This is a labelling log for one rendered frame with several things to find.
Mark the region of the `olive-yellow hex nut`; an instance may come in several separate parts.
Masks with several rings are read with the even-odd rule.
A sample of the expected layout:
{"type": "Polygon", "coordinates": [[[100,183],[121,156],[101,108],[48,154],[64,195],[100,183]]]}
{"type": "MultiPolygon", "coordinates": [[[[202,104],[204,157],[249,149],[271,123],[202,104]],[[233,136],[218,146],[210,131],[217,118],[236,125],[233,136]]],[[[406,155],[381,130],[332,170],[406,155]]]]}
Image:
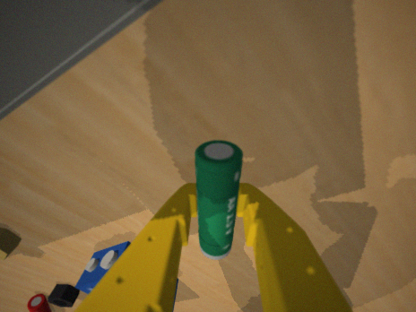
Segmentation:
{"type": "Polygon", "coordinates": [[[5,260],[17,248],[21,240],[9,229],[0,228],[0,260],[5,260]]]}

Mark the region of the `green battery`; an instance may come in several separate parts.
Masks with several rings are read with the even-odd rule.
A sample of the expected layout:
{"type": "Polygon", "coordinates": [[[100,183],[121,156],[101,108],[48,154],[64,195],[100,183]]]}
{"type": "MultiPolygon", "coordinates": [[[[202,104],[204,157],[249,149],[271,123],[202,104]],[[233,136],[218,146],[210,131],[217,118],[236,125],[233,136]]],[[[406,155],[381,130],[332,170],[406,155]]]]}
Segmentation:
{"type": "Polygon", "coordinates": [[[212,260],[231,250],[242,158],[241,149],[227,141],[209,141],[195,150],[199,246],[212,260]]]}

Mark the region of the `blue battery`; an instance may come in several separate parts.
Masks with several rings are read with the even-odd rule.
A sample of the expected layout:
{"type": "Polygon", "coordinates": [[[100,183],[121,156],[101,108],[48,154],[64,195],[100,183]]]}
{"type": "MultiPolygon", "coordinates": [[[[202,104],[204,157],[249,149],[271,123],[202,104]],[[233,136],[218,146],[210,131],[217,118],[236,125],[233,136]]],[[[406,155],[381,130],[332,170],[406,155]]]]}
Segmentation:
{"type": "Polygon", "coordinates": [[[75,288],[89,294],[130,244],[127,241],[94,252],[75,288]]]}

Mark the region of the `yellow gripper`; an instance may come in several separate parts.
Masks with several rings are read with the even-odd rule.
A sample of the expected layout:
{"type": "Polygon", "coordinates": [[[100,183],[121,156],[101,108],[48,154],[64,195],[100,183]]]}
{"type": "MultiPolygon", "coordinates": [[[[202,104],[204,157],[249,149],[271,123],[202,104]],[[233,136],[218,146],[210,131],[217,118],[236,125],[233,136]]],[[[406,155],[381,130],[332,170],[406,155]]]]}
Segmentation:
{"type": "MultiPolygon", "coordinates": [[[[196,183],[157,211],[74,312],[172,312],[196,183]]],[[[255,186],[239,183],[237,216],[253,247],[264,312],[353,312],[307,233],[255,186]]]]}

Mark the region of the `black hex nut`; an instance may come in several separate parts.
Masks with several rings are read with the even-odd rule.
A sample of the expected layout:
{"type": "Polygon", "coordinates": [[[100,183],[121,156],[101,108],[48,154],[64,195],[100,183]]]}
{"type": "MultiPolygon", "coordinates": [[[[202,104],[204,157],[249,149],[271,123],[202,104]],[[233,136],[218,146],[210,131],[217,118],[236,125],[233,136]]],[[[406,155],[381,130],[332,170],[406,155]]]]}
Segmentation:
{"type": "Polygon", "coordinates": [[[48,303],[59,307],[71,308],[80,291],[70,284],[57,284],[48,296],[48,303]]]}

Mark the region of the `red battery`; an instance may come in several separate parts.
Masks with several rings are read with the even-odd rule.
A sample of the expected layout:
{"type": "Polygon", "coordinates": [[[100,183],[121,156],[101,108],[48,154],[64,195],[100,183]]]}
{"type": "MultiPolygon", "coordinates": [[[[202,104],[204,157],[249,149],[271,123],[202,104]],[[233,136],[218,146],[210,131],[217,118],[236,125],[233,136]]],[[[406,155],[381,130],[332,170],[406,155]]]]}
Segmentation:
{"type": "Polygon", "coordinates": [[[52,312],[44,294],[33,296],[29,300],[27,307],[30,312],[52,312]]]}

